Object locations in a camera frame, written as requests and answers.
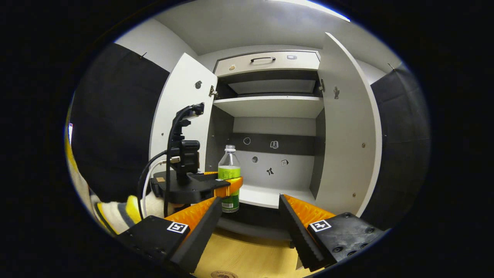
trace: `open cabinet door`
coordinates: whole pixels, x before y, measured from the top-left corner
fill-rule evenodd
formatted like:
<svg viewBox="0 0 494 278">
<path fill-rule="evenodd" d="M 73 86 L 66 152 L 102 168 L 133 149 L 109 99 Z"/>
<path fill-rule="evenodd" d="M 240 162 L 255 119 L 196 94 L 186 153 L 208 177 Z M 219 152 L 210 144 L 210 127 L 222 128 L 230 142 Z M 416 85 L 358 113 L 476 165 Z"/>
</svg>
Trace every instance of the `open cabinet door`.
<svg viewBox="0 0 494 278">
<path fill-rule="evenodd" d="M 317 206 L 335 214 L 363 213 L 381 163 L 381 121 L 363 70 L 325 33 L 319 78 L 324 82 L 326 144 Z"/>
<path fill-rule="evenodd" d="M 216 88 L 218 78 L 184 53 L 168 77 L 156 106 L 156 112 L 151 127 L 149 158 L 166 150 L 168 135 L 176 113 L 186 106 L 204 102 L 204 114 L 190 119 L 191 124 L 182 128 L 186 140 L 198 140 L 199 170 L 205 171 L 207 130 L 214 96 L 209 96 L 211 86 Z M 165 166 L 159 166 L 154 172 L 165 171 Z"/>
</svg>

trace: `person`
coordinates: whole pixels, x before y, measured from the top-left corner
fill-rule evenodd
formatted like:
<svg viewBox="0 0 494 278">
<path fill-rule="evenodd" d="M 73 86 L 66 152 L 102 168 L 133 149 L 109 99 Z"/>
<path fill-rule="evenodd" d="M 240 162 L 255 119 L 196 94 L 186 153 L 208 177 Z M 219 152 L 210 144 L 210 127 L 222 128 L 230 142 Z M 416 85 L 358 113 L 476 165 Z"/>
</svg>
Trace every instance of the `person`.
<svg viewBox="0 0 494 278">
<path fill-rule="evenodd" d="M 91 190 L 84 177 L 77 168 L 77 163 L 72 153 L 72 147 L 69 142 L 68 129 L 65 130 L 65 153 L 67 166 L 73 186 L 81 199 L 82 205 L 87 210 L 88 214 L 100 225 L 100 227 L 112 236 L 123 233 L 133 225 L 141 221 L 137 197 L 130 195 L 127 202 L 101 202 L 98 196 Z M 146 213 L 164 218 L 163 206 L 165 201 L 158 198 L 151 191 L 146 195 Z M 168 204 L 168 215 L 171 215 L 181 208 L 183 204 Z"/>
</svg>

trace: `white shelf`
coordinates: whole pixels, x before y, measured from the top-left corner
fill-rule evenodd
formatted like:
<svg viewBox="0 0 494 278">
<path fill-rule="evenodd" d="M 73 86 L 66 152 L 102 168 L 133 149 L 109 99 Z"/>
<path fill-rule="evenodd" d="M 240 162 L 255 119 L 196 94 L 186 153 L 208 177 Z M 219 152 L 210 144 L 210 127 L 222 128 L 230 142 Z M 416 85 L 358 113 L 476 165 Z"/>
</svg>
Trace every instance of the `white shelf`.
<svg viewBox="0 0 494 278">
<path fill-rule="evenodd" d="M 280 201 L 280 194 L 290 195 L 311 204 L 316 203 L 314 196 L 309 189 L 293 190 L 267 188 L 246 185 L 245 183 L 240 188 L 239 199 L 241 203 L 277 209 Z"/>
<path fill-rule="evenodd" d="M 315 119 L 324 108 L 322 97 L 247 96 L 213 101 L 233 117 L 291 117 Z"/>
</svg>

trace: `bottle cap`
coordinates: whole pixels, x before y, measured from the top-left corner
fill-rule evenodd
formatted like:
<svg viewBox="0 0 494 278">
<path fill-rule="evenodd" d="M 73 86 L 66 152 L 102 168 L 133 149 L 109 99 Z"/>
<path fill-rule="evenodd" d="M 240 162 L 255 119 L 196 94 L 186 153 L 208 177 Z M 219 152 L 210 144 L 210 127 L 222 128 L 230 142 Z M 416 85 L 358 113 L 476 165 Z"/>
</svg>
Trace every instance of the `bottle cap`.
<svg viewBox="0 0 494 278">
<path fill-rule="evenodd" d="M 235 151 L 235 145 L 226 145 L 225 151 Z"/>
</svg>

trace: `wooden floor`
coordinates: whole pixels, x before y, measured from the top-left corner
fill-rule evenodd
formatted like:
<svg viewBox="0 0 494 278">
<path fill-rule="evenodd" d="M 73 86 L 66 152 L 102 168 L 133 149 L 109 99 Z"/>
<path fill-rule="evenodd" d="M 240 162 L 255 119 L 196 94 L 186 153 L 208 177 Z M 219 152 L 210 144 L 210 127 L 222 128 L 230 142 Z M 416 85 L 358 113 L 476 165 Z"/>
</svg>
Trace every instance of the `wooden floor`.
<svg viewBox="0 0 494 278">
<path fill-rule="evenodd" d="M 311 273 L 304 268 L 296 270 L 297 259 L 297 251 L 290 249 L 287 241 L 254 238 L 216 229 L 194 276 L 211 278 L 215 271 L 227 271 L 238 278 L 300 278 L 317 272 Z"/>
</svg>

